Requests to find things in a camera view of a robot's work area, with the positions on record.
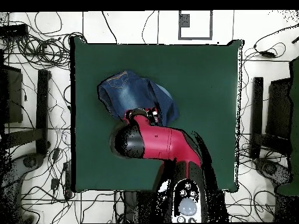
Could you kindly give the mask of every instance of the denim jeans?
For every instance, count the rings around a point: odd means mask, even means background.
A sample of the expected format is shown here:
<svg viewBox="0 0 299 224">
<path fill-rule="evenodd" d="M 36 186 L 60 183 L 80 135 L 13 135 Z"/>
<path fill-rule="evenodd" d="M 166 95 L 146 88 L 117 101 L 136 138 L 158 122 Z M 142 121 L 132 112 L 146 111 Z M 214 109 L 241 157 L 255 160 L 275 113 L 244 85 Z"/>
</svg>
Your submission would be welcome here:
<svg viewBox="0 0 299 224">
<path fill-rule="evenodd" d="M 123 71 L 98 85 L 98 98 L 116 119 L 123 119 L 128 110 L 158 109 L 159 125 L 167 126 L 179 117 L 172 96 L 162 86 L 132 71 Z"/>
</svg>

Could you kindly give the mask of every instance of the green table surface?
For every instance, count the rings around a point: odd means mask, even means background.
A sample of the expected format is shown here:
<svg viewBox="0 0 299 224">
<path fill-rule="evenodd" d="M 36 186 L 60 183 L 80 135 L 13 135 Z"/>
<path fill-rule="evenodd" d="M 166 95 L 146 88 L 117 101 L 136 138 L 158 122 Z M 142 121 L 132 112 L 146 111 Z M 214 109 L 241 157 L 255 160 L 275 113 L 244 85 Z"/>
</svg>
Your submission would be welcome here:
<svg viewBox="0 0 299 224">
<path fill-rule="evenodd" d="M 150 78 L 172 95 L 179 118 L 170 127 L 196 131 L 213 160 L 220 189 L 235 191 L 238 53 L 230 45 L 75 46 L 75 183 L 82 190 L 151 190 L 162 161 L 121 159 L 109 135 L 118 123 L 98 100 L 97 85 L 125 70 Z"/>
</svg>

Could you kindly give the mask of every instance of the black cable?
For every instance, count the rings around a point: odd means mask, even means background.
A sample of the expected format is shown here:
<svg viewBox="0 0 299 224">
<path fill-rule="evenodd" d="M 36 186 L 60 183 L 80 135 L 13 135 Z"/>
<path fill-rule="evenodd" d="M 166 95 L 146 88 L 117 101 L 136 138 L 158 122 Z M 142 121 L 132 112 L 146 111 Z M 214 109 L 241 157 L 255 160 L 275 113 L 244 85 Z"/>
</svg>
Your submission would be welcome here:
<svg viewBox="0 0 299 224">
<path fill-rule="evenodd" d="M 29 210 L 29 209 L 25 209 L 24 207 L 21 207 L 21 208 L 22 208 L 24 211 L 31 212 L 31 213 L 34 213 L 34 214 L 38 215 L 39 218 L 38 218 L 36 224 L 39 223 L 39 221 L 40 221 L 40 214 L 39 214 L 39 213 L 37 213 L 37 212 L 35 212 L 35 211 L 31 211 L 31 210 Z"/>
<path fill-rule="evenodd" d="M 69 87 L 71 87 L 71 85 L 68 85 L 68 86 L 64 89 L 64 91 L 63 91 L 63 98 L 64 98 L 64 100 L 65 100 L 68 104 L 71 104 L 71 102 L 69 102 L 69 101 L 65 98 L 65 91 L 67 91 L 67 89 L 68 89 Z"/>
<path fill-rule="evenodd" d="M 256 212 L 256 214 L 257 214 L 257 216 L 259 217 L 259 219 L 262 221 L 262 222 L 264 222 L 264 220 L 260 217 L 260 215 L 258 214 L 258 209 L 257 209 L 257 206 L 260 206 L 259 204 L 257 204 L 256 203 L 256 201 L 255 201 L 255 198 L 256 198 L 256 196 L 258 195 L 258 194 L 260 194 L 260 193 L 269 193 L 269 194 L 271 194 L 272 196 L 274 196 L 275 198 L 276 198 L 276 196 L 272 193 L 272 192 L 270 192 L 270 191 L 267 191 L 267 190 L 262 190 L 262 191 L 258 191 L 254 196 L 253 196 L 253 207 L 254 207 L 254 209 L 255 209 L 255 212 Z M 274 216 L 274 214 L 273 214 L 273 212 L 272 211 L 269 211 L 268 209 L 265 209 L 266 211 L 268 211 L 268 213 L 270 213 L 270 214 L 272 214 L 273 216 Z"/>
<path fill-rule="evenodd" d="M 107 19 L 106 19 L 106 16 L 105 16 L 105 14 L 104 14 L 104 11 L 102 11 L 102 15 L 104 16 L 104 19 L 105 19 L 105 22 L 106 22 L 106 24 L 107 24 L 107 27 L 109 28 L 111 34 L 113 35 L 113 37 L 114 37 L 114 39 L 115 39 L 115 43 L 117 44 L 117 39 L 116 39 L 114 33 L 112 32 L 112 30 L 111 30 L 109 24 L 108 24 L 108 21 L 107 21 Z"/>
<path fill-rule="evenodd" d="M 95 200 L 93 201 L 93 203 L 90 206 L 88 206 L 86 209 L 83 210 L 83 212 L 82 212 L 82 222 L 81 223 L 83 223 L 83 221 L 84 221 L 84 212 L 87 211 L 88 209 L 90 209 L 95 204 L 95 202 L 96 202 L 96 200 L 99 196 L 104 196 L 104 195 L 105 196 L 111 196 L 111 195 L 113 195 L 113 193 L 111 193 L 111 194 L 105 194 L 105 193 L 98 194 L 96 196 Z"/>
<path fill-rule="evenodd" d="M 152 16 L 153 13 L 155 13 L 155 10 L 154 10 L 154 11 L 147 17 L 147 20 L 146 20 L 145 23 L 144 23 L 144 27 L 143 27 L 143 30 L 142 30 L 142 33 L 141 33 L 141 37 L 142 37 L 142 39 L 143 39 L 144 44 L 145 44 L 145 41 L 144 41 L 144 38 L 143 38 L 143 31 L 144 31 L 144 29 L 145 29 L 145 26 L 147 25 L 147 21 L 148 21 L 148 19 Z"/>
<path fill-rule="evenodd" d="M 26 111 L 26 109 L 25 109 L 22 105 L 20 105 L 19 103 L 14 102 L 14 101 L 11 100 L 11 99 L 9 99 L 9 100 L 10 100 L 13 104 L 16 104 L 17 106 L 19 106 L 20 108 L 22 108 L 22 109 L 25 111 L 25 113 L 27 114 L 28 119 L 29 119 L 29 121 L 30 121 L 30 123 L 31 123 L 31 126 L 32 126 L 33 130 L 35 131 L 35 127 L 33 126 L 32 120 L 31 120 L 31 118 L 30 118 L 28 112 Z"/>
<path fill-rule="evenodd" d="M 260 39 L 254 44 L 253 48 L 255 49 L 255 51 L 256 51 L 257 53 L 259 53 L 259 54 L 262 55 L 265 51 L 258 51 L 258 50 L 256 49 L 258 42 L 260 42 L 260 41 L 263 40 L 264 38 L 269 37 L 269 36 L 271 36 L 271 35 L 273 35 L 273 34 L 282 32 L 282 31 L 287 30 L 287 29 L 292 29 L 292 28 L 295 28 L 295 27 L 298 27 L 298 26 L 299 26 L 299 23 L 295 24 L 294 26 L 284 27 L 283 29 L 279 29 L 278 31 L 275 31 L 274 33 L 270 33 L 270 34 L 268 34 L 268 35 L 266 35 L 266 36 L 263 36 L 262 38 L 260 38 Z M 277 54 L 276 54 L 273 58 L 278 58 L 278 57 L 281 57 L 282 55 L 277 56 Z"/>
</svg>

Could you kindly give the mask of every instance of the floor tile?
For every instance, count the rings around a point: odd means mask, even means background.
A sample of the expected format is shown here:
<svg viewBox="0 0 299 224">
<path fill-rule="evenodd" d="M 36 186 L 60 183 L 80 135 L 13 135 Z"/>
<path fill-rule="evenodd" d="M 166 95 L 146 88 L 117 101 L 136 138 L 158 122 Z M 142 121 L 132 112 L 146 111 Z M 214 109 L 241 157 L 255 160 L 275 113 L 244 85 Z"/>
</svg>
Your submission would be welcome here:
<svg viewBox="0 0 299 224">
<path fill-rule="evenodd" d="M 104 11 L 119 44 L 156 44 L 158 11 Z M 84 12 L 84 36 L 88 43 L 115 43 L 101 11 Z"/>
<path fill-rule="evenodd" d="M 161 10 L 159 13 L 159 44 L 220 44 L 226 45 L 232 40 L 233 10 L 213 11 L 213 39 L 212 40 L 179 40 L 179 11 Z"/>
</svg>

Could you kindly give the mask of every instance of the cable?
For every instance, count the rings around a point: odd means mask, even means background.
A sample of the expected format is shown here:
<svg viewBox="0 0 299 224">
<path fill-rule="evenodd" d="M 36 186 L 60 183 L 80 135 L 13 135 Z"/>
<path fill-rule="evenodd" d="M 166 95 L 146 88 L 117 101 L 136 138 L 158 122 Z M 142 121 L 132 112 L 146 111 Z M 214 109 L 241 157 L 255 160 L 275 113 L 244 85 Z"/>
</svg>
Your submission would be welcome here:
<svg viewBox="0 0 299 224">
<path fill-rule="evenodd" d="M 68 85 L 68 86 L 64 89 L 64 91 L 63 91 L 63 99 L 64 99 L 64 101 L 67 102 L 68 104 L 71 104 L 71 102 L 69 102 L 69 101 L 65 98 L 65 91 L 67 91 L 67 89 L 68 89 L 69 87 L 71 87 L 71 85 Z"/>
<path fill-rule="evenodd" d="M 98 198 L 99 196 L 103 196 L 103 195 L 105 195 L 105 196 L 111 196 L 111 195 L 113 195 L 113 193 L 111 193 L 111 194 L 105 194 L 105 193 L 98 194 L 98 195 L 96 196 L 95 200 L 93 201 L 93 203 L 92 203 L 89 207 L 87 207 L 86 209 L 83 210 L 83 212 L 82 212 L 82 221 L 81 221 L 81 223 L 83 223 L 83 221 L 84 221 L 84 212 L 87 211 L 88 209 L 90 209 L 90 208 L 95 204 L 95 202 L 96 202 L 96 200 L 97 200 L 97 198 Z"/>
<path fill-rule="evenodd" d="M 143 39 L 143 42 L 144 42 L 144 44 L 145 44 L 145 41 L 144 41 L 144 38 L 143 38 L 143 31 L 144 31 L 144 29 L 145 29 L 145 26 L 147 25 L 147 21 L 148 21 L 148 19 L 152 16 L 152 14 L 155 12 L 155 10 L 147 17 L 147 20 L 145 21 L 145 23 L 144 23 L 144 27 L 143 27 L 143 30 L 142 30 L 142 33 L 141 33 L 141 37 L 142 37 L 142 39 Z"/>
<path fill-rule="evenodd" d="M 272 192 L 267 191 L 267 190 L 258 191 L 258 192 L 253 196 L 253 206 L 254 206 L 255 212 L 256 212 L 257 216 L 259 217 L 259 219 L 260 219 L 262 222 L 264 222 L 264 220 L 263 220 L 263 219 L 260 217 L 260 215 L 258 214 L 257 205 L 258 205 L 258 206 L 260 206 L 260 205 L 257 204 L 256 201 L 255 201 L 256 196 L 257 196 L 258 194 L 260 194 L 260 193 L 269 193 L 269 194 L 271 194 L 272 196 L 274 196 L 275 198 L 276 198 L 276 196 L 275 196 Z M 272 214 L 272 215 L 274 216 L 274 213 L 273 213 L 271 210 L 269 210 L 269 208 L 268 208 L 268 209 L 264 209 L 264 210 L 268 211 L 268 213 L 270 213 L 270 214 Z"/>
<path fill-rule="evenodd" d="M 281 31 L 284 31 L 284 30 L 287 30 L 287 29 L 296 28 L 296 27 L 298 27 L 298 26 L 299 26 L 299 23 L 295 24 L 294 26 L 284 27 L 283 29 L 279 29 L 278 31 L 275 31 L 274 33 L 270 33 L 270 34 L 268 34 L 268 35 L 266 35 L 266 36 L 260 38 L 260 39 L 254 44 L 253 48 L 255 49 L 255 51 L 256 51 L 257 53 L 259 53 L 260 55 L 262 55 L 262 56 L 264 56 L 264 57 L 270 57 L 270 58 L 278 58 L 278 57 L 281 57 L 283 54 L 280 55 L 280 56 L 277 56 L 277 54 L 275 55 L 275 54 L 273 54 L 272 52 L 269 52 L 269 50 L 267 50 L 267 51 L 258 51 L 258 50 L 256 49 L 258 42 L 260 42 L 260 41 L 263 40 L 264 38 L 269 37 L 269 36 L 271 36 L 271 35 L 273 35 L 273 34 L 279 33 L 279 32 L 281 32 Z"/>
<path fill-rule="evenodd" d="M 33 130 L 35 131 L 35 127 L 33 126 L 32 120 L 31 120 L 31 118 L 29 117 L 29 114 L 28 114 L 28 112 L 25 110 L 25 108 L 24 108 L 22 105 L 20 105 L 19 103 L 14 102 L 14 101 L 11 100 L 11 99 L 9 99 L 9 101 L 11 101 L 13 104 L 16 104 L 17 106 L 19 106 L 20 108 L 22 108 L 22 109 L 25 111 L 25 113 L 27 114 L 28 119 L 29 119 L 29 121 L 30 121 L 30 123 L 31 123 L 31 126 L 32 126 Z"/>
<path fill-rule="evenodd" d="M 112 32 L 112 30 L 111 30 L 109 24 L 108 24 L 108 21 L 107 21 L 107 19 L 106 19 L 106 16 L 105 16 L 105 14 L 104 14 L 104 11 L 102 11 L 102 15 L 104 16 L 104 19 L 105 19 L 105 22 L 106 22 L 106 24 L 107 24 L 107 27 L 109 28 L 111 34 L 113 35 L 113 37 L 114 37 L 114 39 L 115 39 L 115 43 L 117 44 L 117 39 L 116 39 L 114 33 Z"/>
</svg>

